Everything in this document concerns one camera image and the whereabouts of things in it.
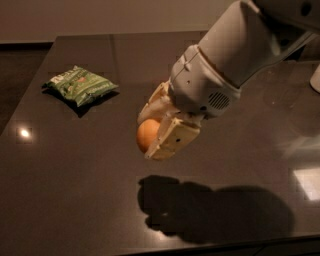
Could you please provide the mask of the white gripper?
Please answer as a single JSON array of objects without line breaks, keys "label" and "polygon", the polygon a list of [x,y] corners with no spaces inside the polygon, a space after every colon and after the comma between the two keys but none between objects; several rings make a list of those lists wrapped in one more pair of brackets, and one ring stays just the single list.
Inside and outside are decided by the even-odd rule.
[{"label": "white gripper", "polygon": [[155,89],[138,115],[138,124],[149,119],[160,122],[145,158],[166,160],[174,156],[200,134],[203,117],[194,115],[218,117],[240,94],[240,89],[209,64],[197,45],[188,47],[173,65],[169,83],[163,82]]}]

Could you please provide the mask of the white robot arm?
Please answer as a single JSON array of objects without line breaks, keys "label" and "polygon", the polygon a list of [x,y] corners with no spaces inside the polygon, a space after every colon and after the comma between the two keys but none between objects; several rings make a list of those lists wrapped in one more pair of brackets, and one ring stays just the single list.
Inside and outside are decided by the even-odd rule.
[{"label": "white robot arm", "polygon": [[320,0],[238,0],[173,65],[137,122],[147,159],[164,160],[192,142],[201,121],[222,115],[256,73],[277,64],[320,30]]}]

